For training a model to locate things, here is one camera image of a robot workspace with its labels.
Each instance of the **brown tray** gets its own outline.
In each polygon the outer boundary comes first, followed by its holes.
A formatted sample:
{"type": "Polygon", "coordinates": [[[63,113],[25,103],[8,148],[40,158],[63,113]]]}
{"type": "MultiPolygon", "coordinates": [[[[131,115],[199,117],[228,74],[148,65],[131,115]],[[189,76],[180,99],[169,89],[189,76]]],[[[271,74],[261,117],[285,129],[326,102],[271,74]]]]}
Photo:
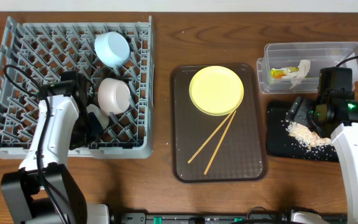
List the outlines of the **brown tray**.
{"type": "Polygon", "coordinates": [[[193,75],[209,65],[184,66],[172,73],[173,174],[186,183],[258,180],[267,173],[265,132],[259,106],[258,88],[252,67],[244,64],[220,65],[233,70],[244,85],[244,99],[207,173],[204,170],[228,123],[203,150],[187,161],[226,116],[201,112],[190,99],[193,75]]]}

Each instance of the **pair of chopsticks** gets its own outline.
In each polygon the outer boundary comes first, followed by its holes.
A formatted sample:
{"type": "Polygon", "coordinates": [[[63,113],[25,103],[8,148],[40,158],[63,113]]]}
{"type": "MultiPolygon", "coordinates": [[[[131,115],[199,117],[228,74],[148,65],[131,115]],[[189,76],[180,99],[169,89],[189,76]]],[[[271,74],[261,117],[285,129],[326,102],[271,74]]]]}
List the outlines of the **pair of chopsticks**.
{"type": "Polygon", "coordinates": [[[208,173],[209,168],[211,167],[212,162],[214,161],[215,155],[219,150],[219,147],[221,146],[223,139],[226,135],[226,132],[228,131],[231,121],[234,118],[234,115],[236,115],[237,111],[231,112],[229,113],[229,115],[222,121],[222,123],[215,129],[214,132],[212,132],[212,134],[208,137],[207,140],[205,140],[205,142],[201,145],[201,147],[196,151],[196,153],[194,153],[194,155],[189,159],[189,161],[187,162],[188,164],[191,163],[193,161],[193,159],[198,155],[199,152],[201,152],[201,150],[204,148],[205,145],[207,145],[208,141],[211,140],[211,138],[217,133],[217,131],[219,131],[219,129],[222,127],[222,125],[227,121],[227,119],[229,119],[229,117],[233,114],[233,116],[230,118],[229,123],[226,126],[226,129],[224,130],[221,139],[219,140],[218,145],[216,146],[216,149],[214,151],[214,154],[212,155],[211,159],[209,160],[208,166],[206,167],[205,171],[204,171],[204,175],[206,175],[208,173]]]}

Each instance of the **black cutting board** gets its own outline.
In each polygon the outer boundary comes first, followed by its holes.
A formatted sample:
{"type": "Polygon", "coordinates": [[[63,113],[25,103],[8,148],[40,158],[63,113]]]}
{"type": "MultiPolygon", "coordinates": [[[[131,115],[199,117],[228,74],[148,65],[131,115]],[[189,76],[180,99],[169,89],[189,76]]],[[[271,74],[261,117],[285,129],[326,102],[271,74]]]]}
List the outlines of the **black cutting board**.
{"type": "Polygon", "coordinates": [[[184,66],[172,73],[173,173],[186,183],[257,180],[267,172],[264,129],[262,126],[255,73],[248,65],[221,65],[242,80],[244,99],[207,173],[204,170],[229,120],[203,150],[188,160],[225,119],[201,112],[189,95],[193,76],[207,66],[184,66]]]}
{"type": "Polygon", "coordinates": [[[267,152],[272,156],[296,159],[310,159],[317,161],[339,162],[334,146],[312,148],[308,152],[286,130],[289,122],[285,121],[290,107],[278,106],[279,102],[269,104],[267,109],[267,152]]]}

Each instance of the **brown wooden surface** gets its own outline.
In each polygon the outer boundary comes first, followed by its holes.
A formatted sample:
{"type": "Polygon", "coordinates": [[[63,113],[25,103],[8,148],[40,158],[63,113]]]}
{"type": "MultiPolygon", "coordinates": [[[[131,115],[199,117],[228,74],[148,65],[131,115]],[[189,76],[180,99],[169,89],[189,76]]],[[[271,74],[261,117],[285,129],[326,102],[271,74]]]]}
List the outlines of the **brown wooden surface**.
{"type": "MultiPolygon", "coordinates": [[[[149,13],[0,13],[0,43],[6,17],[18,22],[135,22],[149,13]]],[[[71,174],[88,202],[109,203],[118,212],[245,213],[254,206],[288,206],[346,213],[339,164],[269,157],[258,182],[183,184],[172,174],[170,73],[180,65],[248,63],[255,68],[268,43],[358,41],[358,14],[151,13],[157,30],[154,153],[144,160],[70,158],[71,174]]],[[[265,117],[270,100],[295,95],[260,95],[265,117]]],[[[358,99],[358,82],[356,84],[358,99]]],[[[3,173],[21,161],[0,159],[3,173]]],[[[12,223],[0,190],[0,223],[12,223]]]]}

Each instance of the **gray dish rack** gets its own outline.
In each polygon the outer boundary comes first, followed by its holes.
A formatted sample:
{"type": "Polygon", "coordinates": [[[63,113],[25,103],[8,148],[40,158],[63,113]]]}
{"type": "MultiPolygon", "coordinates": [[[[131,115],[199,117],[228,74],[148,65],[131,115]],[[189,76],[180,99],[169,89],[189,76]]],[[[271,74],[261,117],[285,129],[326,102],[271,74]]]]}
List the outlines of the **gray dish rack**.
{"type": "MultiPolygon", "coordinates": [[[[7,18],[0,48],[0,158],[23,159],[31,145],[38,119],[38,101],[18,90],[3,75],[7,64],[17,65],[40,85],[58,82],[59,74],[76,70],[98,85],[104,78],[125,81],[131,90],[131,106],[123,114],[110,114],[110,124],[100,139],[69,151],[70,157],[98,159],[146,158],[152,153],[153,80],[155,31],[149,22],[128,23],[25,23],[7,18]],[[118,32],[128,40],[130,59],[109,68],[97,58],[96,35],[118,32]]],[[[27,91],[37,91],[13,69],[8,75],[27,91]]]]}

